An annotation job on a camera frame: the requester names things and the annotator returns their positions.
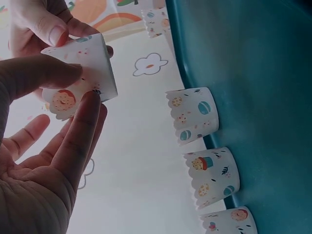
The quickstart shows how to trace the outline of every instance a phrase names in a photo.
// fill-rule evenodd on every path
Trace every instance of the cupcake illustration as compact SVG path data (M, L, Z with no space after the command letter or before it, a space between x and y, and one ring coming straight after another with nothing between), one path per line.
M199 171L205 171L207 168L213 167L214 162L211 157L198 157L192 161L192 166Z

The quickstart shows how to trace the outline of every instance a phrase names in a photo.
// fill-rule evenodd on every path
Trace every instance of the paper baking cup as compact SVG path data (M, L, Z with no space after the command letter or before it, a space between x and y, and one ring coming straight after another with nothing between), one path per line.
M206 234L257 234L250 210L243 206L201 216Z
M142 10L142 16L149 37L155 38L171 31L166 7Z
M218 112L208 88L169 91L167 99L180 145L218 130Z
M71 40L62 47L48 47L41 53L66 63L81 64L83 67L81 79L73 85L62 90L42 91L42 97L50 104L50 111L56 114L58 119L71 117L76 112L81 97L88 91L98 93L102 102L117 96L110 58L102 34Z
M227 147L184 155L192 178L197 209L203 209L239 190L239 174Z

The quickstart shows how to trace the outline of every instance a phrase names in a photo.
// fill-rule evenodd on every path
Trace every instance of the macaron print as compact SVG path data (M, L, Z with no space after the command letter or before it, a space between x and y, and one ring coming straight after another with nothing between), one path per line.
M85 42L85 41L90 40L91 38L92 38L92 36L78 38L78 39L76 39L76 42Z
M223 194L224 194L225 196L229 196L229 195L231 195L231 194L234 192L234 190L235 190L234 186L229 185L228 187L226 187L226 188L224 189Z
M203 115L207 115L211 112L211 107L210 105L205 102L205 101L201 101L199 104L198 104L198 110L199 112L201 112Z
M180 140L188 140L191 138L191 131L190 130L185 130L180 134Z
M153 18L154 16L155 16L155 14L153 12L147 13L147 17L148 18Z
M198 157L192 161L192 166L199 171L205 171L207 168L213 167L214 162L211 157Z

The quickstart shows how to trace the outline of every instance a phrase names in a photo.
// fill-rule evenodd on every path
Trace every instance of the cookie print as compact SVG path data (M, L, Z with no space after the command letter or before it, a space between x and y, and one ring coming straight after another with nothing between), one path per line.
M231 212L231 218L236 221L243 221L248 217L248 212L244 209L238 209Z
M185 114L181 114L178 118L176 118L177 122L180 122L180 123L186 123L186 115Z
M164 27L164 28L168 28L169 27L169 20L168 19L163 19L161 21L161 26Z
M198 190L198 195L199 196L205 196L205 195L207 195L208 190L209 190L209 185L207 183L205 183L205 184L200 186L200 188Z
M171 101L172 105L174 107L178 107L182 104L182 98L181 97L175 97L172 101Z
M69 90L59 90L52 98L52 105L57 111L67 111L76 104L76 98Z

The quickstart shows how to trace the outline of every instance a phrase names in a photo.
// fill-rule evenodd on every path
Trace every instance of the teal tray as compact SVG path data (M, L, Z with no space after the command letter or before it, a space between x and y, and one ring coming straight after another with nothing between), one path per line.
M259 234L312 233L312 19L290 0L167 0L186 88L209 87Z

